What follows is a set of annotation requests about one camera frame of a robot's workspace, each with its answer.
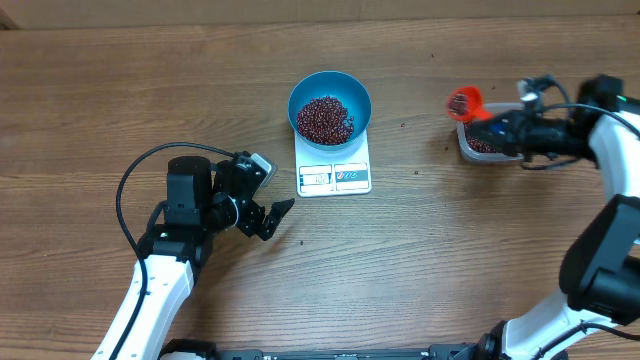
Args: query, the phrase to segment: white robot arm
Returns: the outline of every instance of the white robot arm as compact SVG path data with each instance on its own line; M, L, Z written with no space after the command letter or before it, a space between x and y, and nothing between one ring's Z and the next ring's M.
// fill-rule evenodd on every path
M640 116L629 112L617 115L640 129ZM620 122L603 115L589 137L600 165L605 197L610 201L615 195L640 198L640 141ZM502 335L503 352L512 360L531 360L550 343L567 336L552 347L540 359L552 359L584 337L598 331L590 328L571 334L584 323L595 323L609 328L617 326L608 316L588 310L573 310L567 303L567 295L560 289L536 305L527 314L506 323Z
M521 89L529 90L521 93L525 102L524 110L510 111L489 121L473 123L470 131L472 136L491 144L507 155L524 154L525 159L530 159L532 154L544 154L549 158L556 155L572 155L592 160L600 167L608 204L567 252L560 271L560 288L527 314L499 323L490 333L483 335L477 344L432 345L425 351L407 350L406 354L396 351L392 355L387 355L383 350L366 353L362 355L363 358L368 360L558 360L563 354L566 356L564 349L582 338L598 330L616 333L614 327L627 325L640 317L640 260L628 256L634 241L640 234L640 183L634 181L640 178L640 161L638 160L640 159L640 131L638 131L640 102L621 95L620 80L600 76L583 84L577 104L543 107L540 93L548 85L548 77L530 79L528 83L521 84ZM547 110L565 107L577 109L571 112L570 119L542 118L542 114ZM266 173L275 169L275 166L260 159L251 162L252 165L248 171L245 171L244 163L236 168L238 164L235 160L225 166L230 165L233 169L241 169L242 176L253 174L256 169L264 170ZM180 164L185 165L184 161L185 159L174 164L173 168L170 163L168 187L172 182L183 183L184 178L181 176L185 173L181 170ZM207 187L211 187L210 180L208 183L203 180L198 186L192 186L198 183L193 180L194 178L206 178L205 173L210 176L209 164L206 162L200 164L201 159L187 159L186 162L188 165L186 167L189 169L195 164L198 165L197 168L206 168L206 170L191 174L193 177L187 181L191 186L188 191L183 189L172 192L168 189L169 205L168 209L164 209L165 220L169 219L168 223L163 226L149 226L141 240L139 249L146 254L144 263L148 270L149 285L146 288L147 295L142 307L137 317L134 317L131 332L124 337L124 343L116 352L116 357L113 350L118 340L122 338L142 286L139 262L136 264L131 287L124 303L92 359L156 360L159 356L162 360L289 358L281 354L263 356L263 353L257 350L217 352L214 344L197 341L174 340L162 348L178 308L190 294L199 270L210 254L210 248L202 246L207 244L207 241L201 239L210 233L209 230L202 233L198 230L186 236L184 228L172 226L172 222L184 222L186 219L186 215L181 214L180 210L178 213L171 212L170 208L173 208L173 211L177 210L176 206L180 209L180 204L172 201L172 198L183 199L185 195L183 192L188 193L187 199L198 199L202 195L194 196L193 192L205 193L207 198L213 196L206 190ZM263 179L264 177L253 179L255 188ZM216 184L221 183L228 184L223 180L218 182L218 175L216 175ZM261 224L256 221L262 220L261 218L252 220L247 217L247 214L260 211L255 207L246 207L244 204L251 199L255 190L243 195L237 189L231 192L222 191L214 184L213 192L222 192L226 197L218 197L214 201L216 207L208 209L206 216L199 214L198 211L193 212L198 214L194 215L198 226L204 226L203 222L207 221L210 223L205 227L218 230L236 225L243 232L246 230L245 234L253 235L255 231L248 230L248 226ZM191 205L187 204L186 210L189 214L194 209L202 209L197 206L197 203L198 201L192 202ZM293 199L274 204L272 213L275 211L277 216L272 218L271 225L277 226L292 205ZM275 226L269 227L269 221L267 217L262 224L269 230L259 233L261 237L273 234ZM179 240L171 241L176 236ZM180 240L185 238L195 239L195 241ZM640 341L638 336L628 335L627 337ZM337 355L296 353L291 358L315 360L326 359L327 356L358 360L359 355L356 352L349 352L346 355L344 352Z

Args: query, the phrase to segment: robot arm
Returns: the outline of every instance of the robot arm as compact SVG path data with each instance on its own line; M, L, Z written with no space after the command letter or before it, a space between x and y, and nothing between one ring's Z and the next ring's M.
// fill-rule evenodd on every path
M618 81L601 76L587 82L579 100L614 111L638 129L640 103L612 94L612 88L621 91ZM553 359L598 329L627 325L640 316L640 260L628 255L640 234L640 187L634 181L640 175L640 139L609 115L576 111L569 120L547 120L540 109L525 103L524 111L472 125L472 134L525 158L593 160L602 172L608 204L567 252L560 288L527 314L485 334L476 359Z
M167 201L158 204L137 245L147 269L144 301L135 315L143 277L138 261L129 291L93 360L158 359L173 318L211 255L215 235L237 226L247 236L268 240L293 206L294 199L276 202L265 216L264 207L252 200L275 172L266 158L248 153L215 165L197 156L169 162ZM160 212L164 224L156 225ZM132 316L129 335L114 355Z

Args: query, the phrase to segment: white scale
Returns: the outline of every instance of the white scale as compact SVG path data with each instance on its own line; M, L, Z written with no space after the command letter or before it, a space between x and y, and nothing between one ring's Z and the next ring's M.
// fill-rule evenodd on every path
M301 197L368 194L371 192L369 142L364 131L348 147L325 151L295 135L296 184Z

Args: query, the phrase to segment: orange scoop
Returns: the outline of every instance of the orange scoop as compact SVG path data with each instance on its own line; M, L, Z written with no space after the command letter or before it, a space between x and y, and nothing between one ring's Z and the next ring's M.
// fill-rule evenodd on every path
M474 119L489 120L493 114L484 109L484 101L480 89L465 86L454 91L447 100L447 113L452 119L471 122Z

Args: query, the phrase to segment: digital kitchen scale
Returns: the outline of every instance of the digital kitchen scale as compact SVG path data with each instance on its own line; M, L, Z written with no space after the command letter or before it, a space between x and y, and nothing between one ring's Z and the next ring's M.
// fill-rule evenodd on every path
M367 132L348 147L327 151L312 147L295 134L296 181L301 197L368 194L371 163Z
M351 138L344 144L322 145L298 132L300 109L314 99L332 97L348 109L353 120ZM367 89L355 77L339 71L307 76L289 97L289 123L296 147L296 190L301 197L368 194L371 163L367 127L373 105Z

